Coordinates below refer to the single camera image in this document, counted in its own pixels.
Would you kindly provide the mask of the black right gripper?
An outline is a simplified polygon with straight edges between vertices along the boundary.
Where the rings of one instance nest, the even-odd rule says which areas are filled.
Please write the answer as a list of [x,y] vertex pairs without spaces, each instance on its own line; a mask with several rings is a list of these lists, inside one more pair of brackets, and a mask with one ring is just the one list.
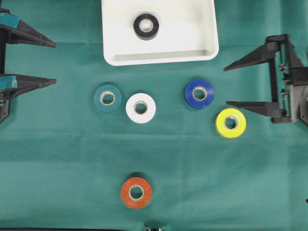
[[294,123],[302,119],[308,122],[308,68],[297,56],[290,36],[275,35],[267,37],[267,43],[256,48],[245,57],[225,67],[224,71],[268,63],[275,59],[276,53],[285,56],[285,63],[279,69],[283,72],[284,89],[281,91],[282,100],[289,101],[289,115],[286,109],[281,109],[278,102],[226,102],[227,105],[242,108],[257,114],[271,117],[275,124]]

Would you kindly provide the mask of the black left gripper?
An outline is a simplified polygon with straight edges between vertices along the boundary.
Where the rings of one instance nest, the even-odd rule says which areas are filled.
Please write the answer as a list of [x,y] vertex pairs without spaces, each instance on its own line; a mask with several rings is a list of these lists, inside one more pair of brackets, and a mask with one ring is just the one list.
[[57,44],[36,31],[19,17],[0,14],[0,122],[10,113],[11,99],[56,83],[56,79],[5,74],[7,44],[30,44],[56,48]]

